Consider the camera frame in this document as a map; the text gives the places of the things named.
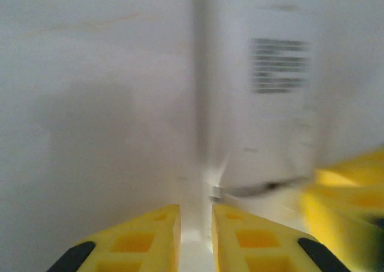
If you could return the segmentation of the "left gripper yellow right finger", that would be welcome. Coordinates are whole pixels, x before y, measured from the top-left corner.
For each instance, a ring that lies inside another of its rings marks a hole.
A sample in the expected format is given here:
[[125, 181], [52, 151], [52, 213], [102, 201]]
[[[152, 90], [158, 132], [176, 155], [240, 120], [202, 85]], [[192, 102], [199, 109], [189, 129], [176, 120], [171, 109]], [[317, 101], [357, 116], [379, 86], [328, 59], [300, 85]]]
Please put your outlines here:
[[212, 206], [216, 272], [351, 272], [313, 236], [224, 204]]

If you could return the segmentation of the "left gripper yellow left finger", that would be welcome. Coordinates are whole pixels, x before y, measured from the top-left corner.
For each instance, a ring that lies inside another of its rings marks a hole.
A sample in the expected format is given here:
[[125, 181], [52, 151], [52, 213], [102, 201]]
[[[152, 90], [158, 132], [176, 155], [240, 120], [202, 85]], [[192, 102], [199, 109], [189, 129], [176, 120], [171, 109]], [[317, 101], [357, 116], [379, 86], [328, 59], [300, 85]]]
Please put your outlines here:
[[46, 272], [178, 272], [181, 209], [163, 206], [78, 241]]

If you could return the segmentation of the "white remote with display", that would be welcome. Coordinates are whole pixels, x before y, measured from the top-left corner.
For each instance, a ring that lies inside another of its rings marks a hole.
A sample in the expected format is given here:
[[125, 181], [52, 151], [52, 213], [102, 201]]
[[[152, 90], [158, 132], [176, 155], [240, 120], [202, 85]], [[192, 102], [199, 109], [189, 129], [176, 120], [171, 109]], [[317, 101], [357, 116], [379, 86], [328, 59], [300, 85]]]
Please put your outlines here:
[[196, 166], [182, 183], [182, 272], [215, 272], [211, 208], [308, 173], [299, 131], [317, 80], [318, 0], [191, 0]]

